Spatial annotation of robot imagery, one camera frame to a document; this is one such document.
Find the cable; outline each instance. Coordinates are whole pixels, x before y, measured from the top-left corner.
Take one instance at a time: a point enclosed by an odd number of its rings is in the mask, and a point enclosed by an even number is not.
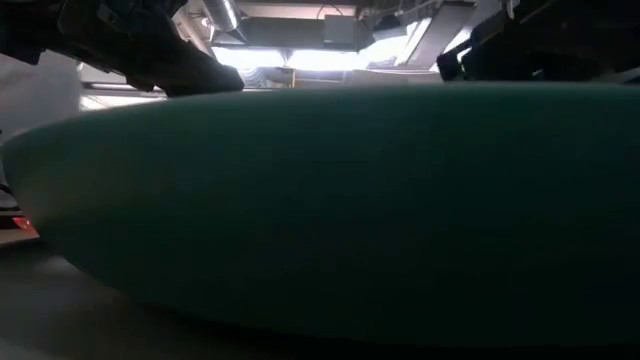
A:
[[[383,14],[388,14],[388,13],[408,14],[408,13],[412,13],[412,12],[414,12],[416,10],[420,10],[423,7],[426,7],[426,6],[432,5],[434,3],[437,3],[438,1],[440,1],[440,0],[428,0],[428,1],[423,2],[420,5],[416,5],[415,7],[411,8],[409,10],[402,10],[399,7],[394,7],[394,8],[378,11],[378,12],[376,12],[375,15],[376,16],[380,16],[381,14],[383,15]]]
[[[316,19],[320,19],[320,13],[322,12],[322,9],[324,9],[327,6],[331,6],[332,8],[336,9],[336,11],[338,13],[340,13],[340,16],[344,16],[344,14],[342,13],[342,10],[340,10],[337,6],[335,5],[329,5],[329,4],[324,4],[322,6],[320,6],[320,9],[318,9],[318,14],[316,15]]]
[[[413,9],[409,9],[409,10],[407,10],[407,11],[402,11],[402,10],[400,10],[400,11],[401,11],[403,14],[412,13],[412,12],[414,12],[414,11],[416,11],[416,10],[420,10],[420,9],[422,9],[423,7],[426,7],[426,6],[429,6],[429,5],[431,5],[431,4],[437,3],[438,1],[440,1],[440,0],[429,0],[429,1],[425,1],[425,2],[423,2],[422,4],[420,4],[420,5],[416,6],[416,7],[414,7]]]

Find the ceiling duct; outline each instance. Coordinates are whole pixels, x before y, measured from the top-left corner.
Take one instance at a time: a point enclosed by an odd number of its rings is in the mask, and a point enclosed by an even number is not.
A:
[[[184,8],[176,12],[176,14],[173,16],[173,20],[180,24],[179,30],[181,31],[181,33],[183,33],[183,35],[186,35],[189,40],[191,40],[191,43],[195,47],[197,47],[198,49],[200,49],[200,51],[204,52],[207,55],[213,55],[211,46],[207,45],[202,40],[198,30],[193,26],[193,20],[189,18],[189,15],[187,15],[187,12]]]
[[[204,13],[217,31],[229,32],[240,24],[240,10],[234,0],[203,0]]]

